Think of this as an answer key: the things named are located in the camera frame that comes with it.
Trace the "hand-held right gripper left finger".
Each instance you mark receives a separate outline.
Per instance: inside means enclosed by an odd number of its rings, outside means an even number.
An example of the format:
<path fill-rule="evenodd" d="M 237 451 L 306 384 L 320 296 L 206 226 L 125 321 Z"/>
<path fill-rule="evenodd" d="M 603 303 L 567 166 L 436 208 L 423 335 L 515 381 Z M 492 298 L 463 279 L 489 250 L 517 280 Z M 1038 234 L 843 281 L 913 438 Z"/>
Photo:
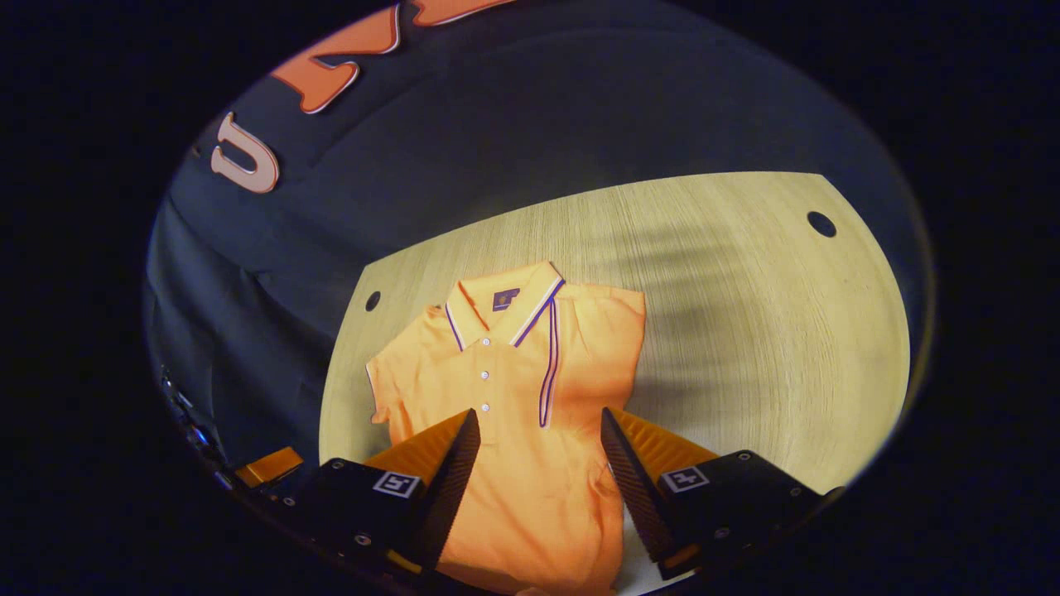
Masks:
<path fill-rule="evenodd" d="M 284 499 L 284 512 L 296 532 L 349 565 L 423 576 L 440 561 L 479 448 L 476 411 L 458 411 L 363 463 L 328 460 Z"/>

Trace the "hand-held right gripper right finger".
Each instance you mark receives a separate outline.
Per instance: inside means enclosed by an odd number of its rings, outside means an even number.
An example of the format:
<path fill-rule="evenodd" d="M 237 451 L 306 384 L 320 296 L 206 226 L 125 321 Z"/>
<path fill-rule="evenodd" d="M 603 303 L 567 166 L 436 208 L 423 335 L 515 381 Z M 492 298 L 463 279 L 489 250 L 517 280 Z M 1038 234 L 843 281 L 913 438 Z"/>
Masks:
<path fill-rule="evenodd" d="M 601 411 L 600 441 L 662 579 L 734 569 L 799 531 L 845 491 L 815 491 L 750 449 L 718 455 L 610 406 Z"/>

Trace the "orange T-shirt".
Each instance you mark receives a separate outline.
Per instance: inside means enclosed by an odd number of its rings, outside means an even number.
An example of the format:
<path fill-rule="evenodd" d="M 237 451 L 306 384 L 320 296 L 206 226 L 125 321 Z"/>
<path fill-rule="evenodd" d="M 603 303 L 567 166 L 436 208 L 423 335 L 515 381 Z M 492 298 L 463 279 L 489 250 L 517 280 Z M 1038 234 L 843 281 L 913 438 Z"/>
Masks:
<path fill-rule="evenodd" d="M 459 280 L 368 360 L 373 422 L 394 444 L 477 411 L 442 573 L 501 594 L 613 595 L 624 505 L 600 422 L 632 396 L 644 335 L 643 293 L 540 261 Z"/>

